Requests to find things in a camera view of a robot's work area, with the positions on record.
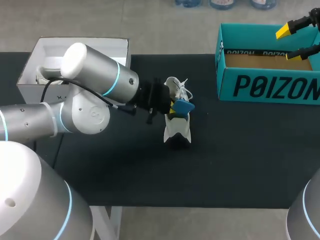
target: white sneaker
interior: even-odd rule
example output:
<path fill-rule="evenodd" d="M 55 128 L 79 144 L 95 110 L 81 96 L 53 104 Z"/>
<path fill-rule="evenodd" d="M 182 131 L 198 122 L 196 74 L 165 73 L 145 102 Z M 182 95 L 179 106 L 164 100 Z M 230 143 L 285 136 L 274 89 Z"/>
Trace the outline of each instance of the white sneaker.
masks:
<path fill-rule="evenodd" d="M 60 68 L 45 68 L 38 66 L 35 71 L 35 80 L 38 84 L 47 84 L 49 78 L 62 78 Z M 62 84 L 62 80 L 53 81 L 52 85 Z"/>
<path fill-rule="evenodd" d="M 173 147 L 188 147 L 191 144 L 189 112 L 195 106 L 189 102 L 193 95 L 185 88 L 187 80 L 180 82 L 171 76 L 164 83 L 169 87 L 172 102 L 170 113 L 164 116 L 166 127 L 163 141 Z"/>

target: concrete floor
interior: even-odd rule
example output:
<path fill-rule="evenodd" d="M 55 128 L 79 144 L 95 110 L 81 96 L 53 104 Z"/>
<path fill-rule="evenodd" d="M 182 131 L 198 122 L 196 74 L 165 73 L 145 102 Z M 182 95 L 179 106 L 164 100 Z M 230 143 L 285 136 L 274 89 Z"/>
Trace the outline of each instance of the concrete floor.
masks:
<path fill-rule="evenodd" d="M 130 38 L 132 54 L 214 53 L 221 22 L 283 24 L 319 0 L 279 0 L 270 11 L 237 0 L 229 11 L 173 0 L 0 0 L 0 51 L 31 51 L 40 36 Z M 287 210 L 125 207 L 121 240 L 285 240 Z"/>

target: black table mat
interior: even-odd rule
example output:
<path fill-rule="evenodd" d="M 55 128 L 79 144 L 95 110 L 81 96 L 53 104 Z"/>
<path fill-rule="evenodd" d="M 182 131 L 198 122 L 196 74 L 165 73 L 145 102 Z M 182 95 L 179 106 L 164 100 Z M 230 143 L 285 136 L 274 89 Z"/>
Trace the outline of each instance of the black table mat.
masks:
<path fill-rule="evenodd" d="M 16 84 L 29 55 L 29 52 L 0 52 L 0 106 L 25 103 Z M 51 167 L 60 146 L 60 139 L 61 135 L 58 135 L 37 141 L 37 154 Z M 32 142 L 25 145 L 33 149 Z"/>
<path fill-rule="evenodd" d="M 194 95 L 192 146 L 163 144 L 165 120 L 111 109 L 97 135 L 65 135 L 56 170 L 90 205 L 289 208 L 320 167 L 320 108 L 218 101 L 214 55 L 134 55 L 140 79 Z"/>

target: teal shoebox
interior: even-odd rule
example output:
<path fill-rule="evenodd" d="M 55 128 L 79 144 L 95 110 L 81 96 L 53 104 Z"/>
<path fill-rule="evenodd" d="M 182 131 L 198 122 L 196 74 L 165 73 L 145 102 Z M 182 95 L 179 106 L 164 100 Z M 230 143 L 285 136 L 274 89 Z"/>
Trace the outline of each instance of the teal shoebox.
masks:
<path fill-rule="evenodd" d="M 215 66 L 223 101 L 320 104 L 320 54 L 303 61 L 286 53 L 320 42 L 317 27 L 276 40 L 282 25 L 222 23 Z"/>

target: water bottle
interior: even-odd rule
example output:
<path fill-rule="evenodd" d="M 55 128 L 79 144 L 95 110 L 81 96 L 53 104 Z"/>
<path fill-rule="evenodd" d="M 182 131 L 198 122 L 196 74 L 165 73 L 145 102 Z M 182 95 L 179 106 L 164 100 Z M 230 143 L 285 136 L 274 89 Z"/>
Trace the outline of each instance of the water bottle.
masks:
<path fill-rule="evenodd" d="M 250 0 L 252 6 L 256 9 L 268 10 L 277 5 L 277 0 Z"/>
<path fill-rule="evenodd" d="M 176 6 L 195 8 L 201 5 L 202 0 L 174 0 Z"/>
<path fill-rule="evenodd" d="M 209 5 L 215 9 L 228 10 L 236 3 L 236 0 L 209 0 Z"/>

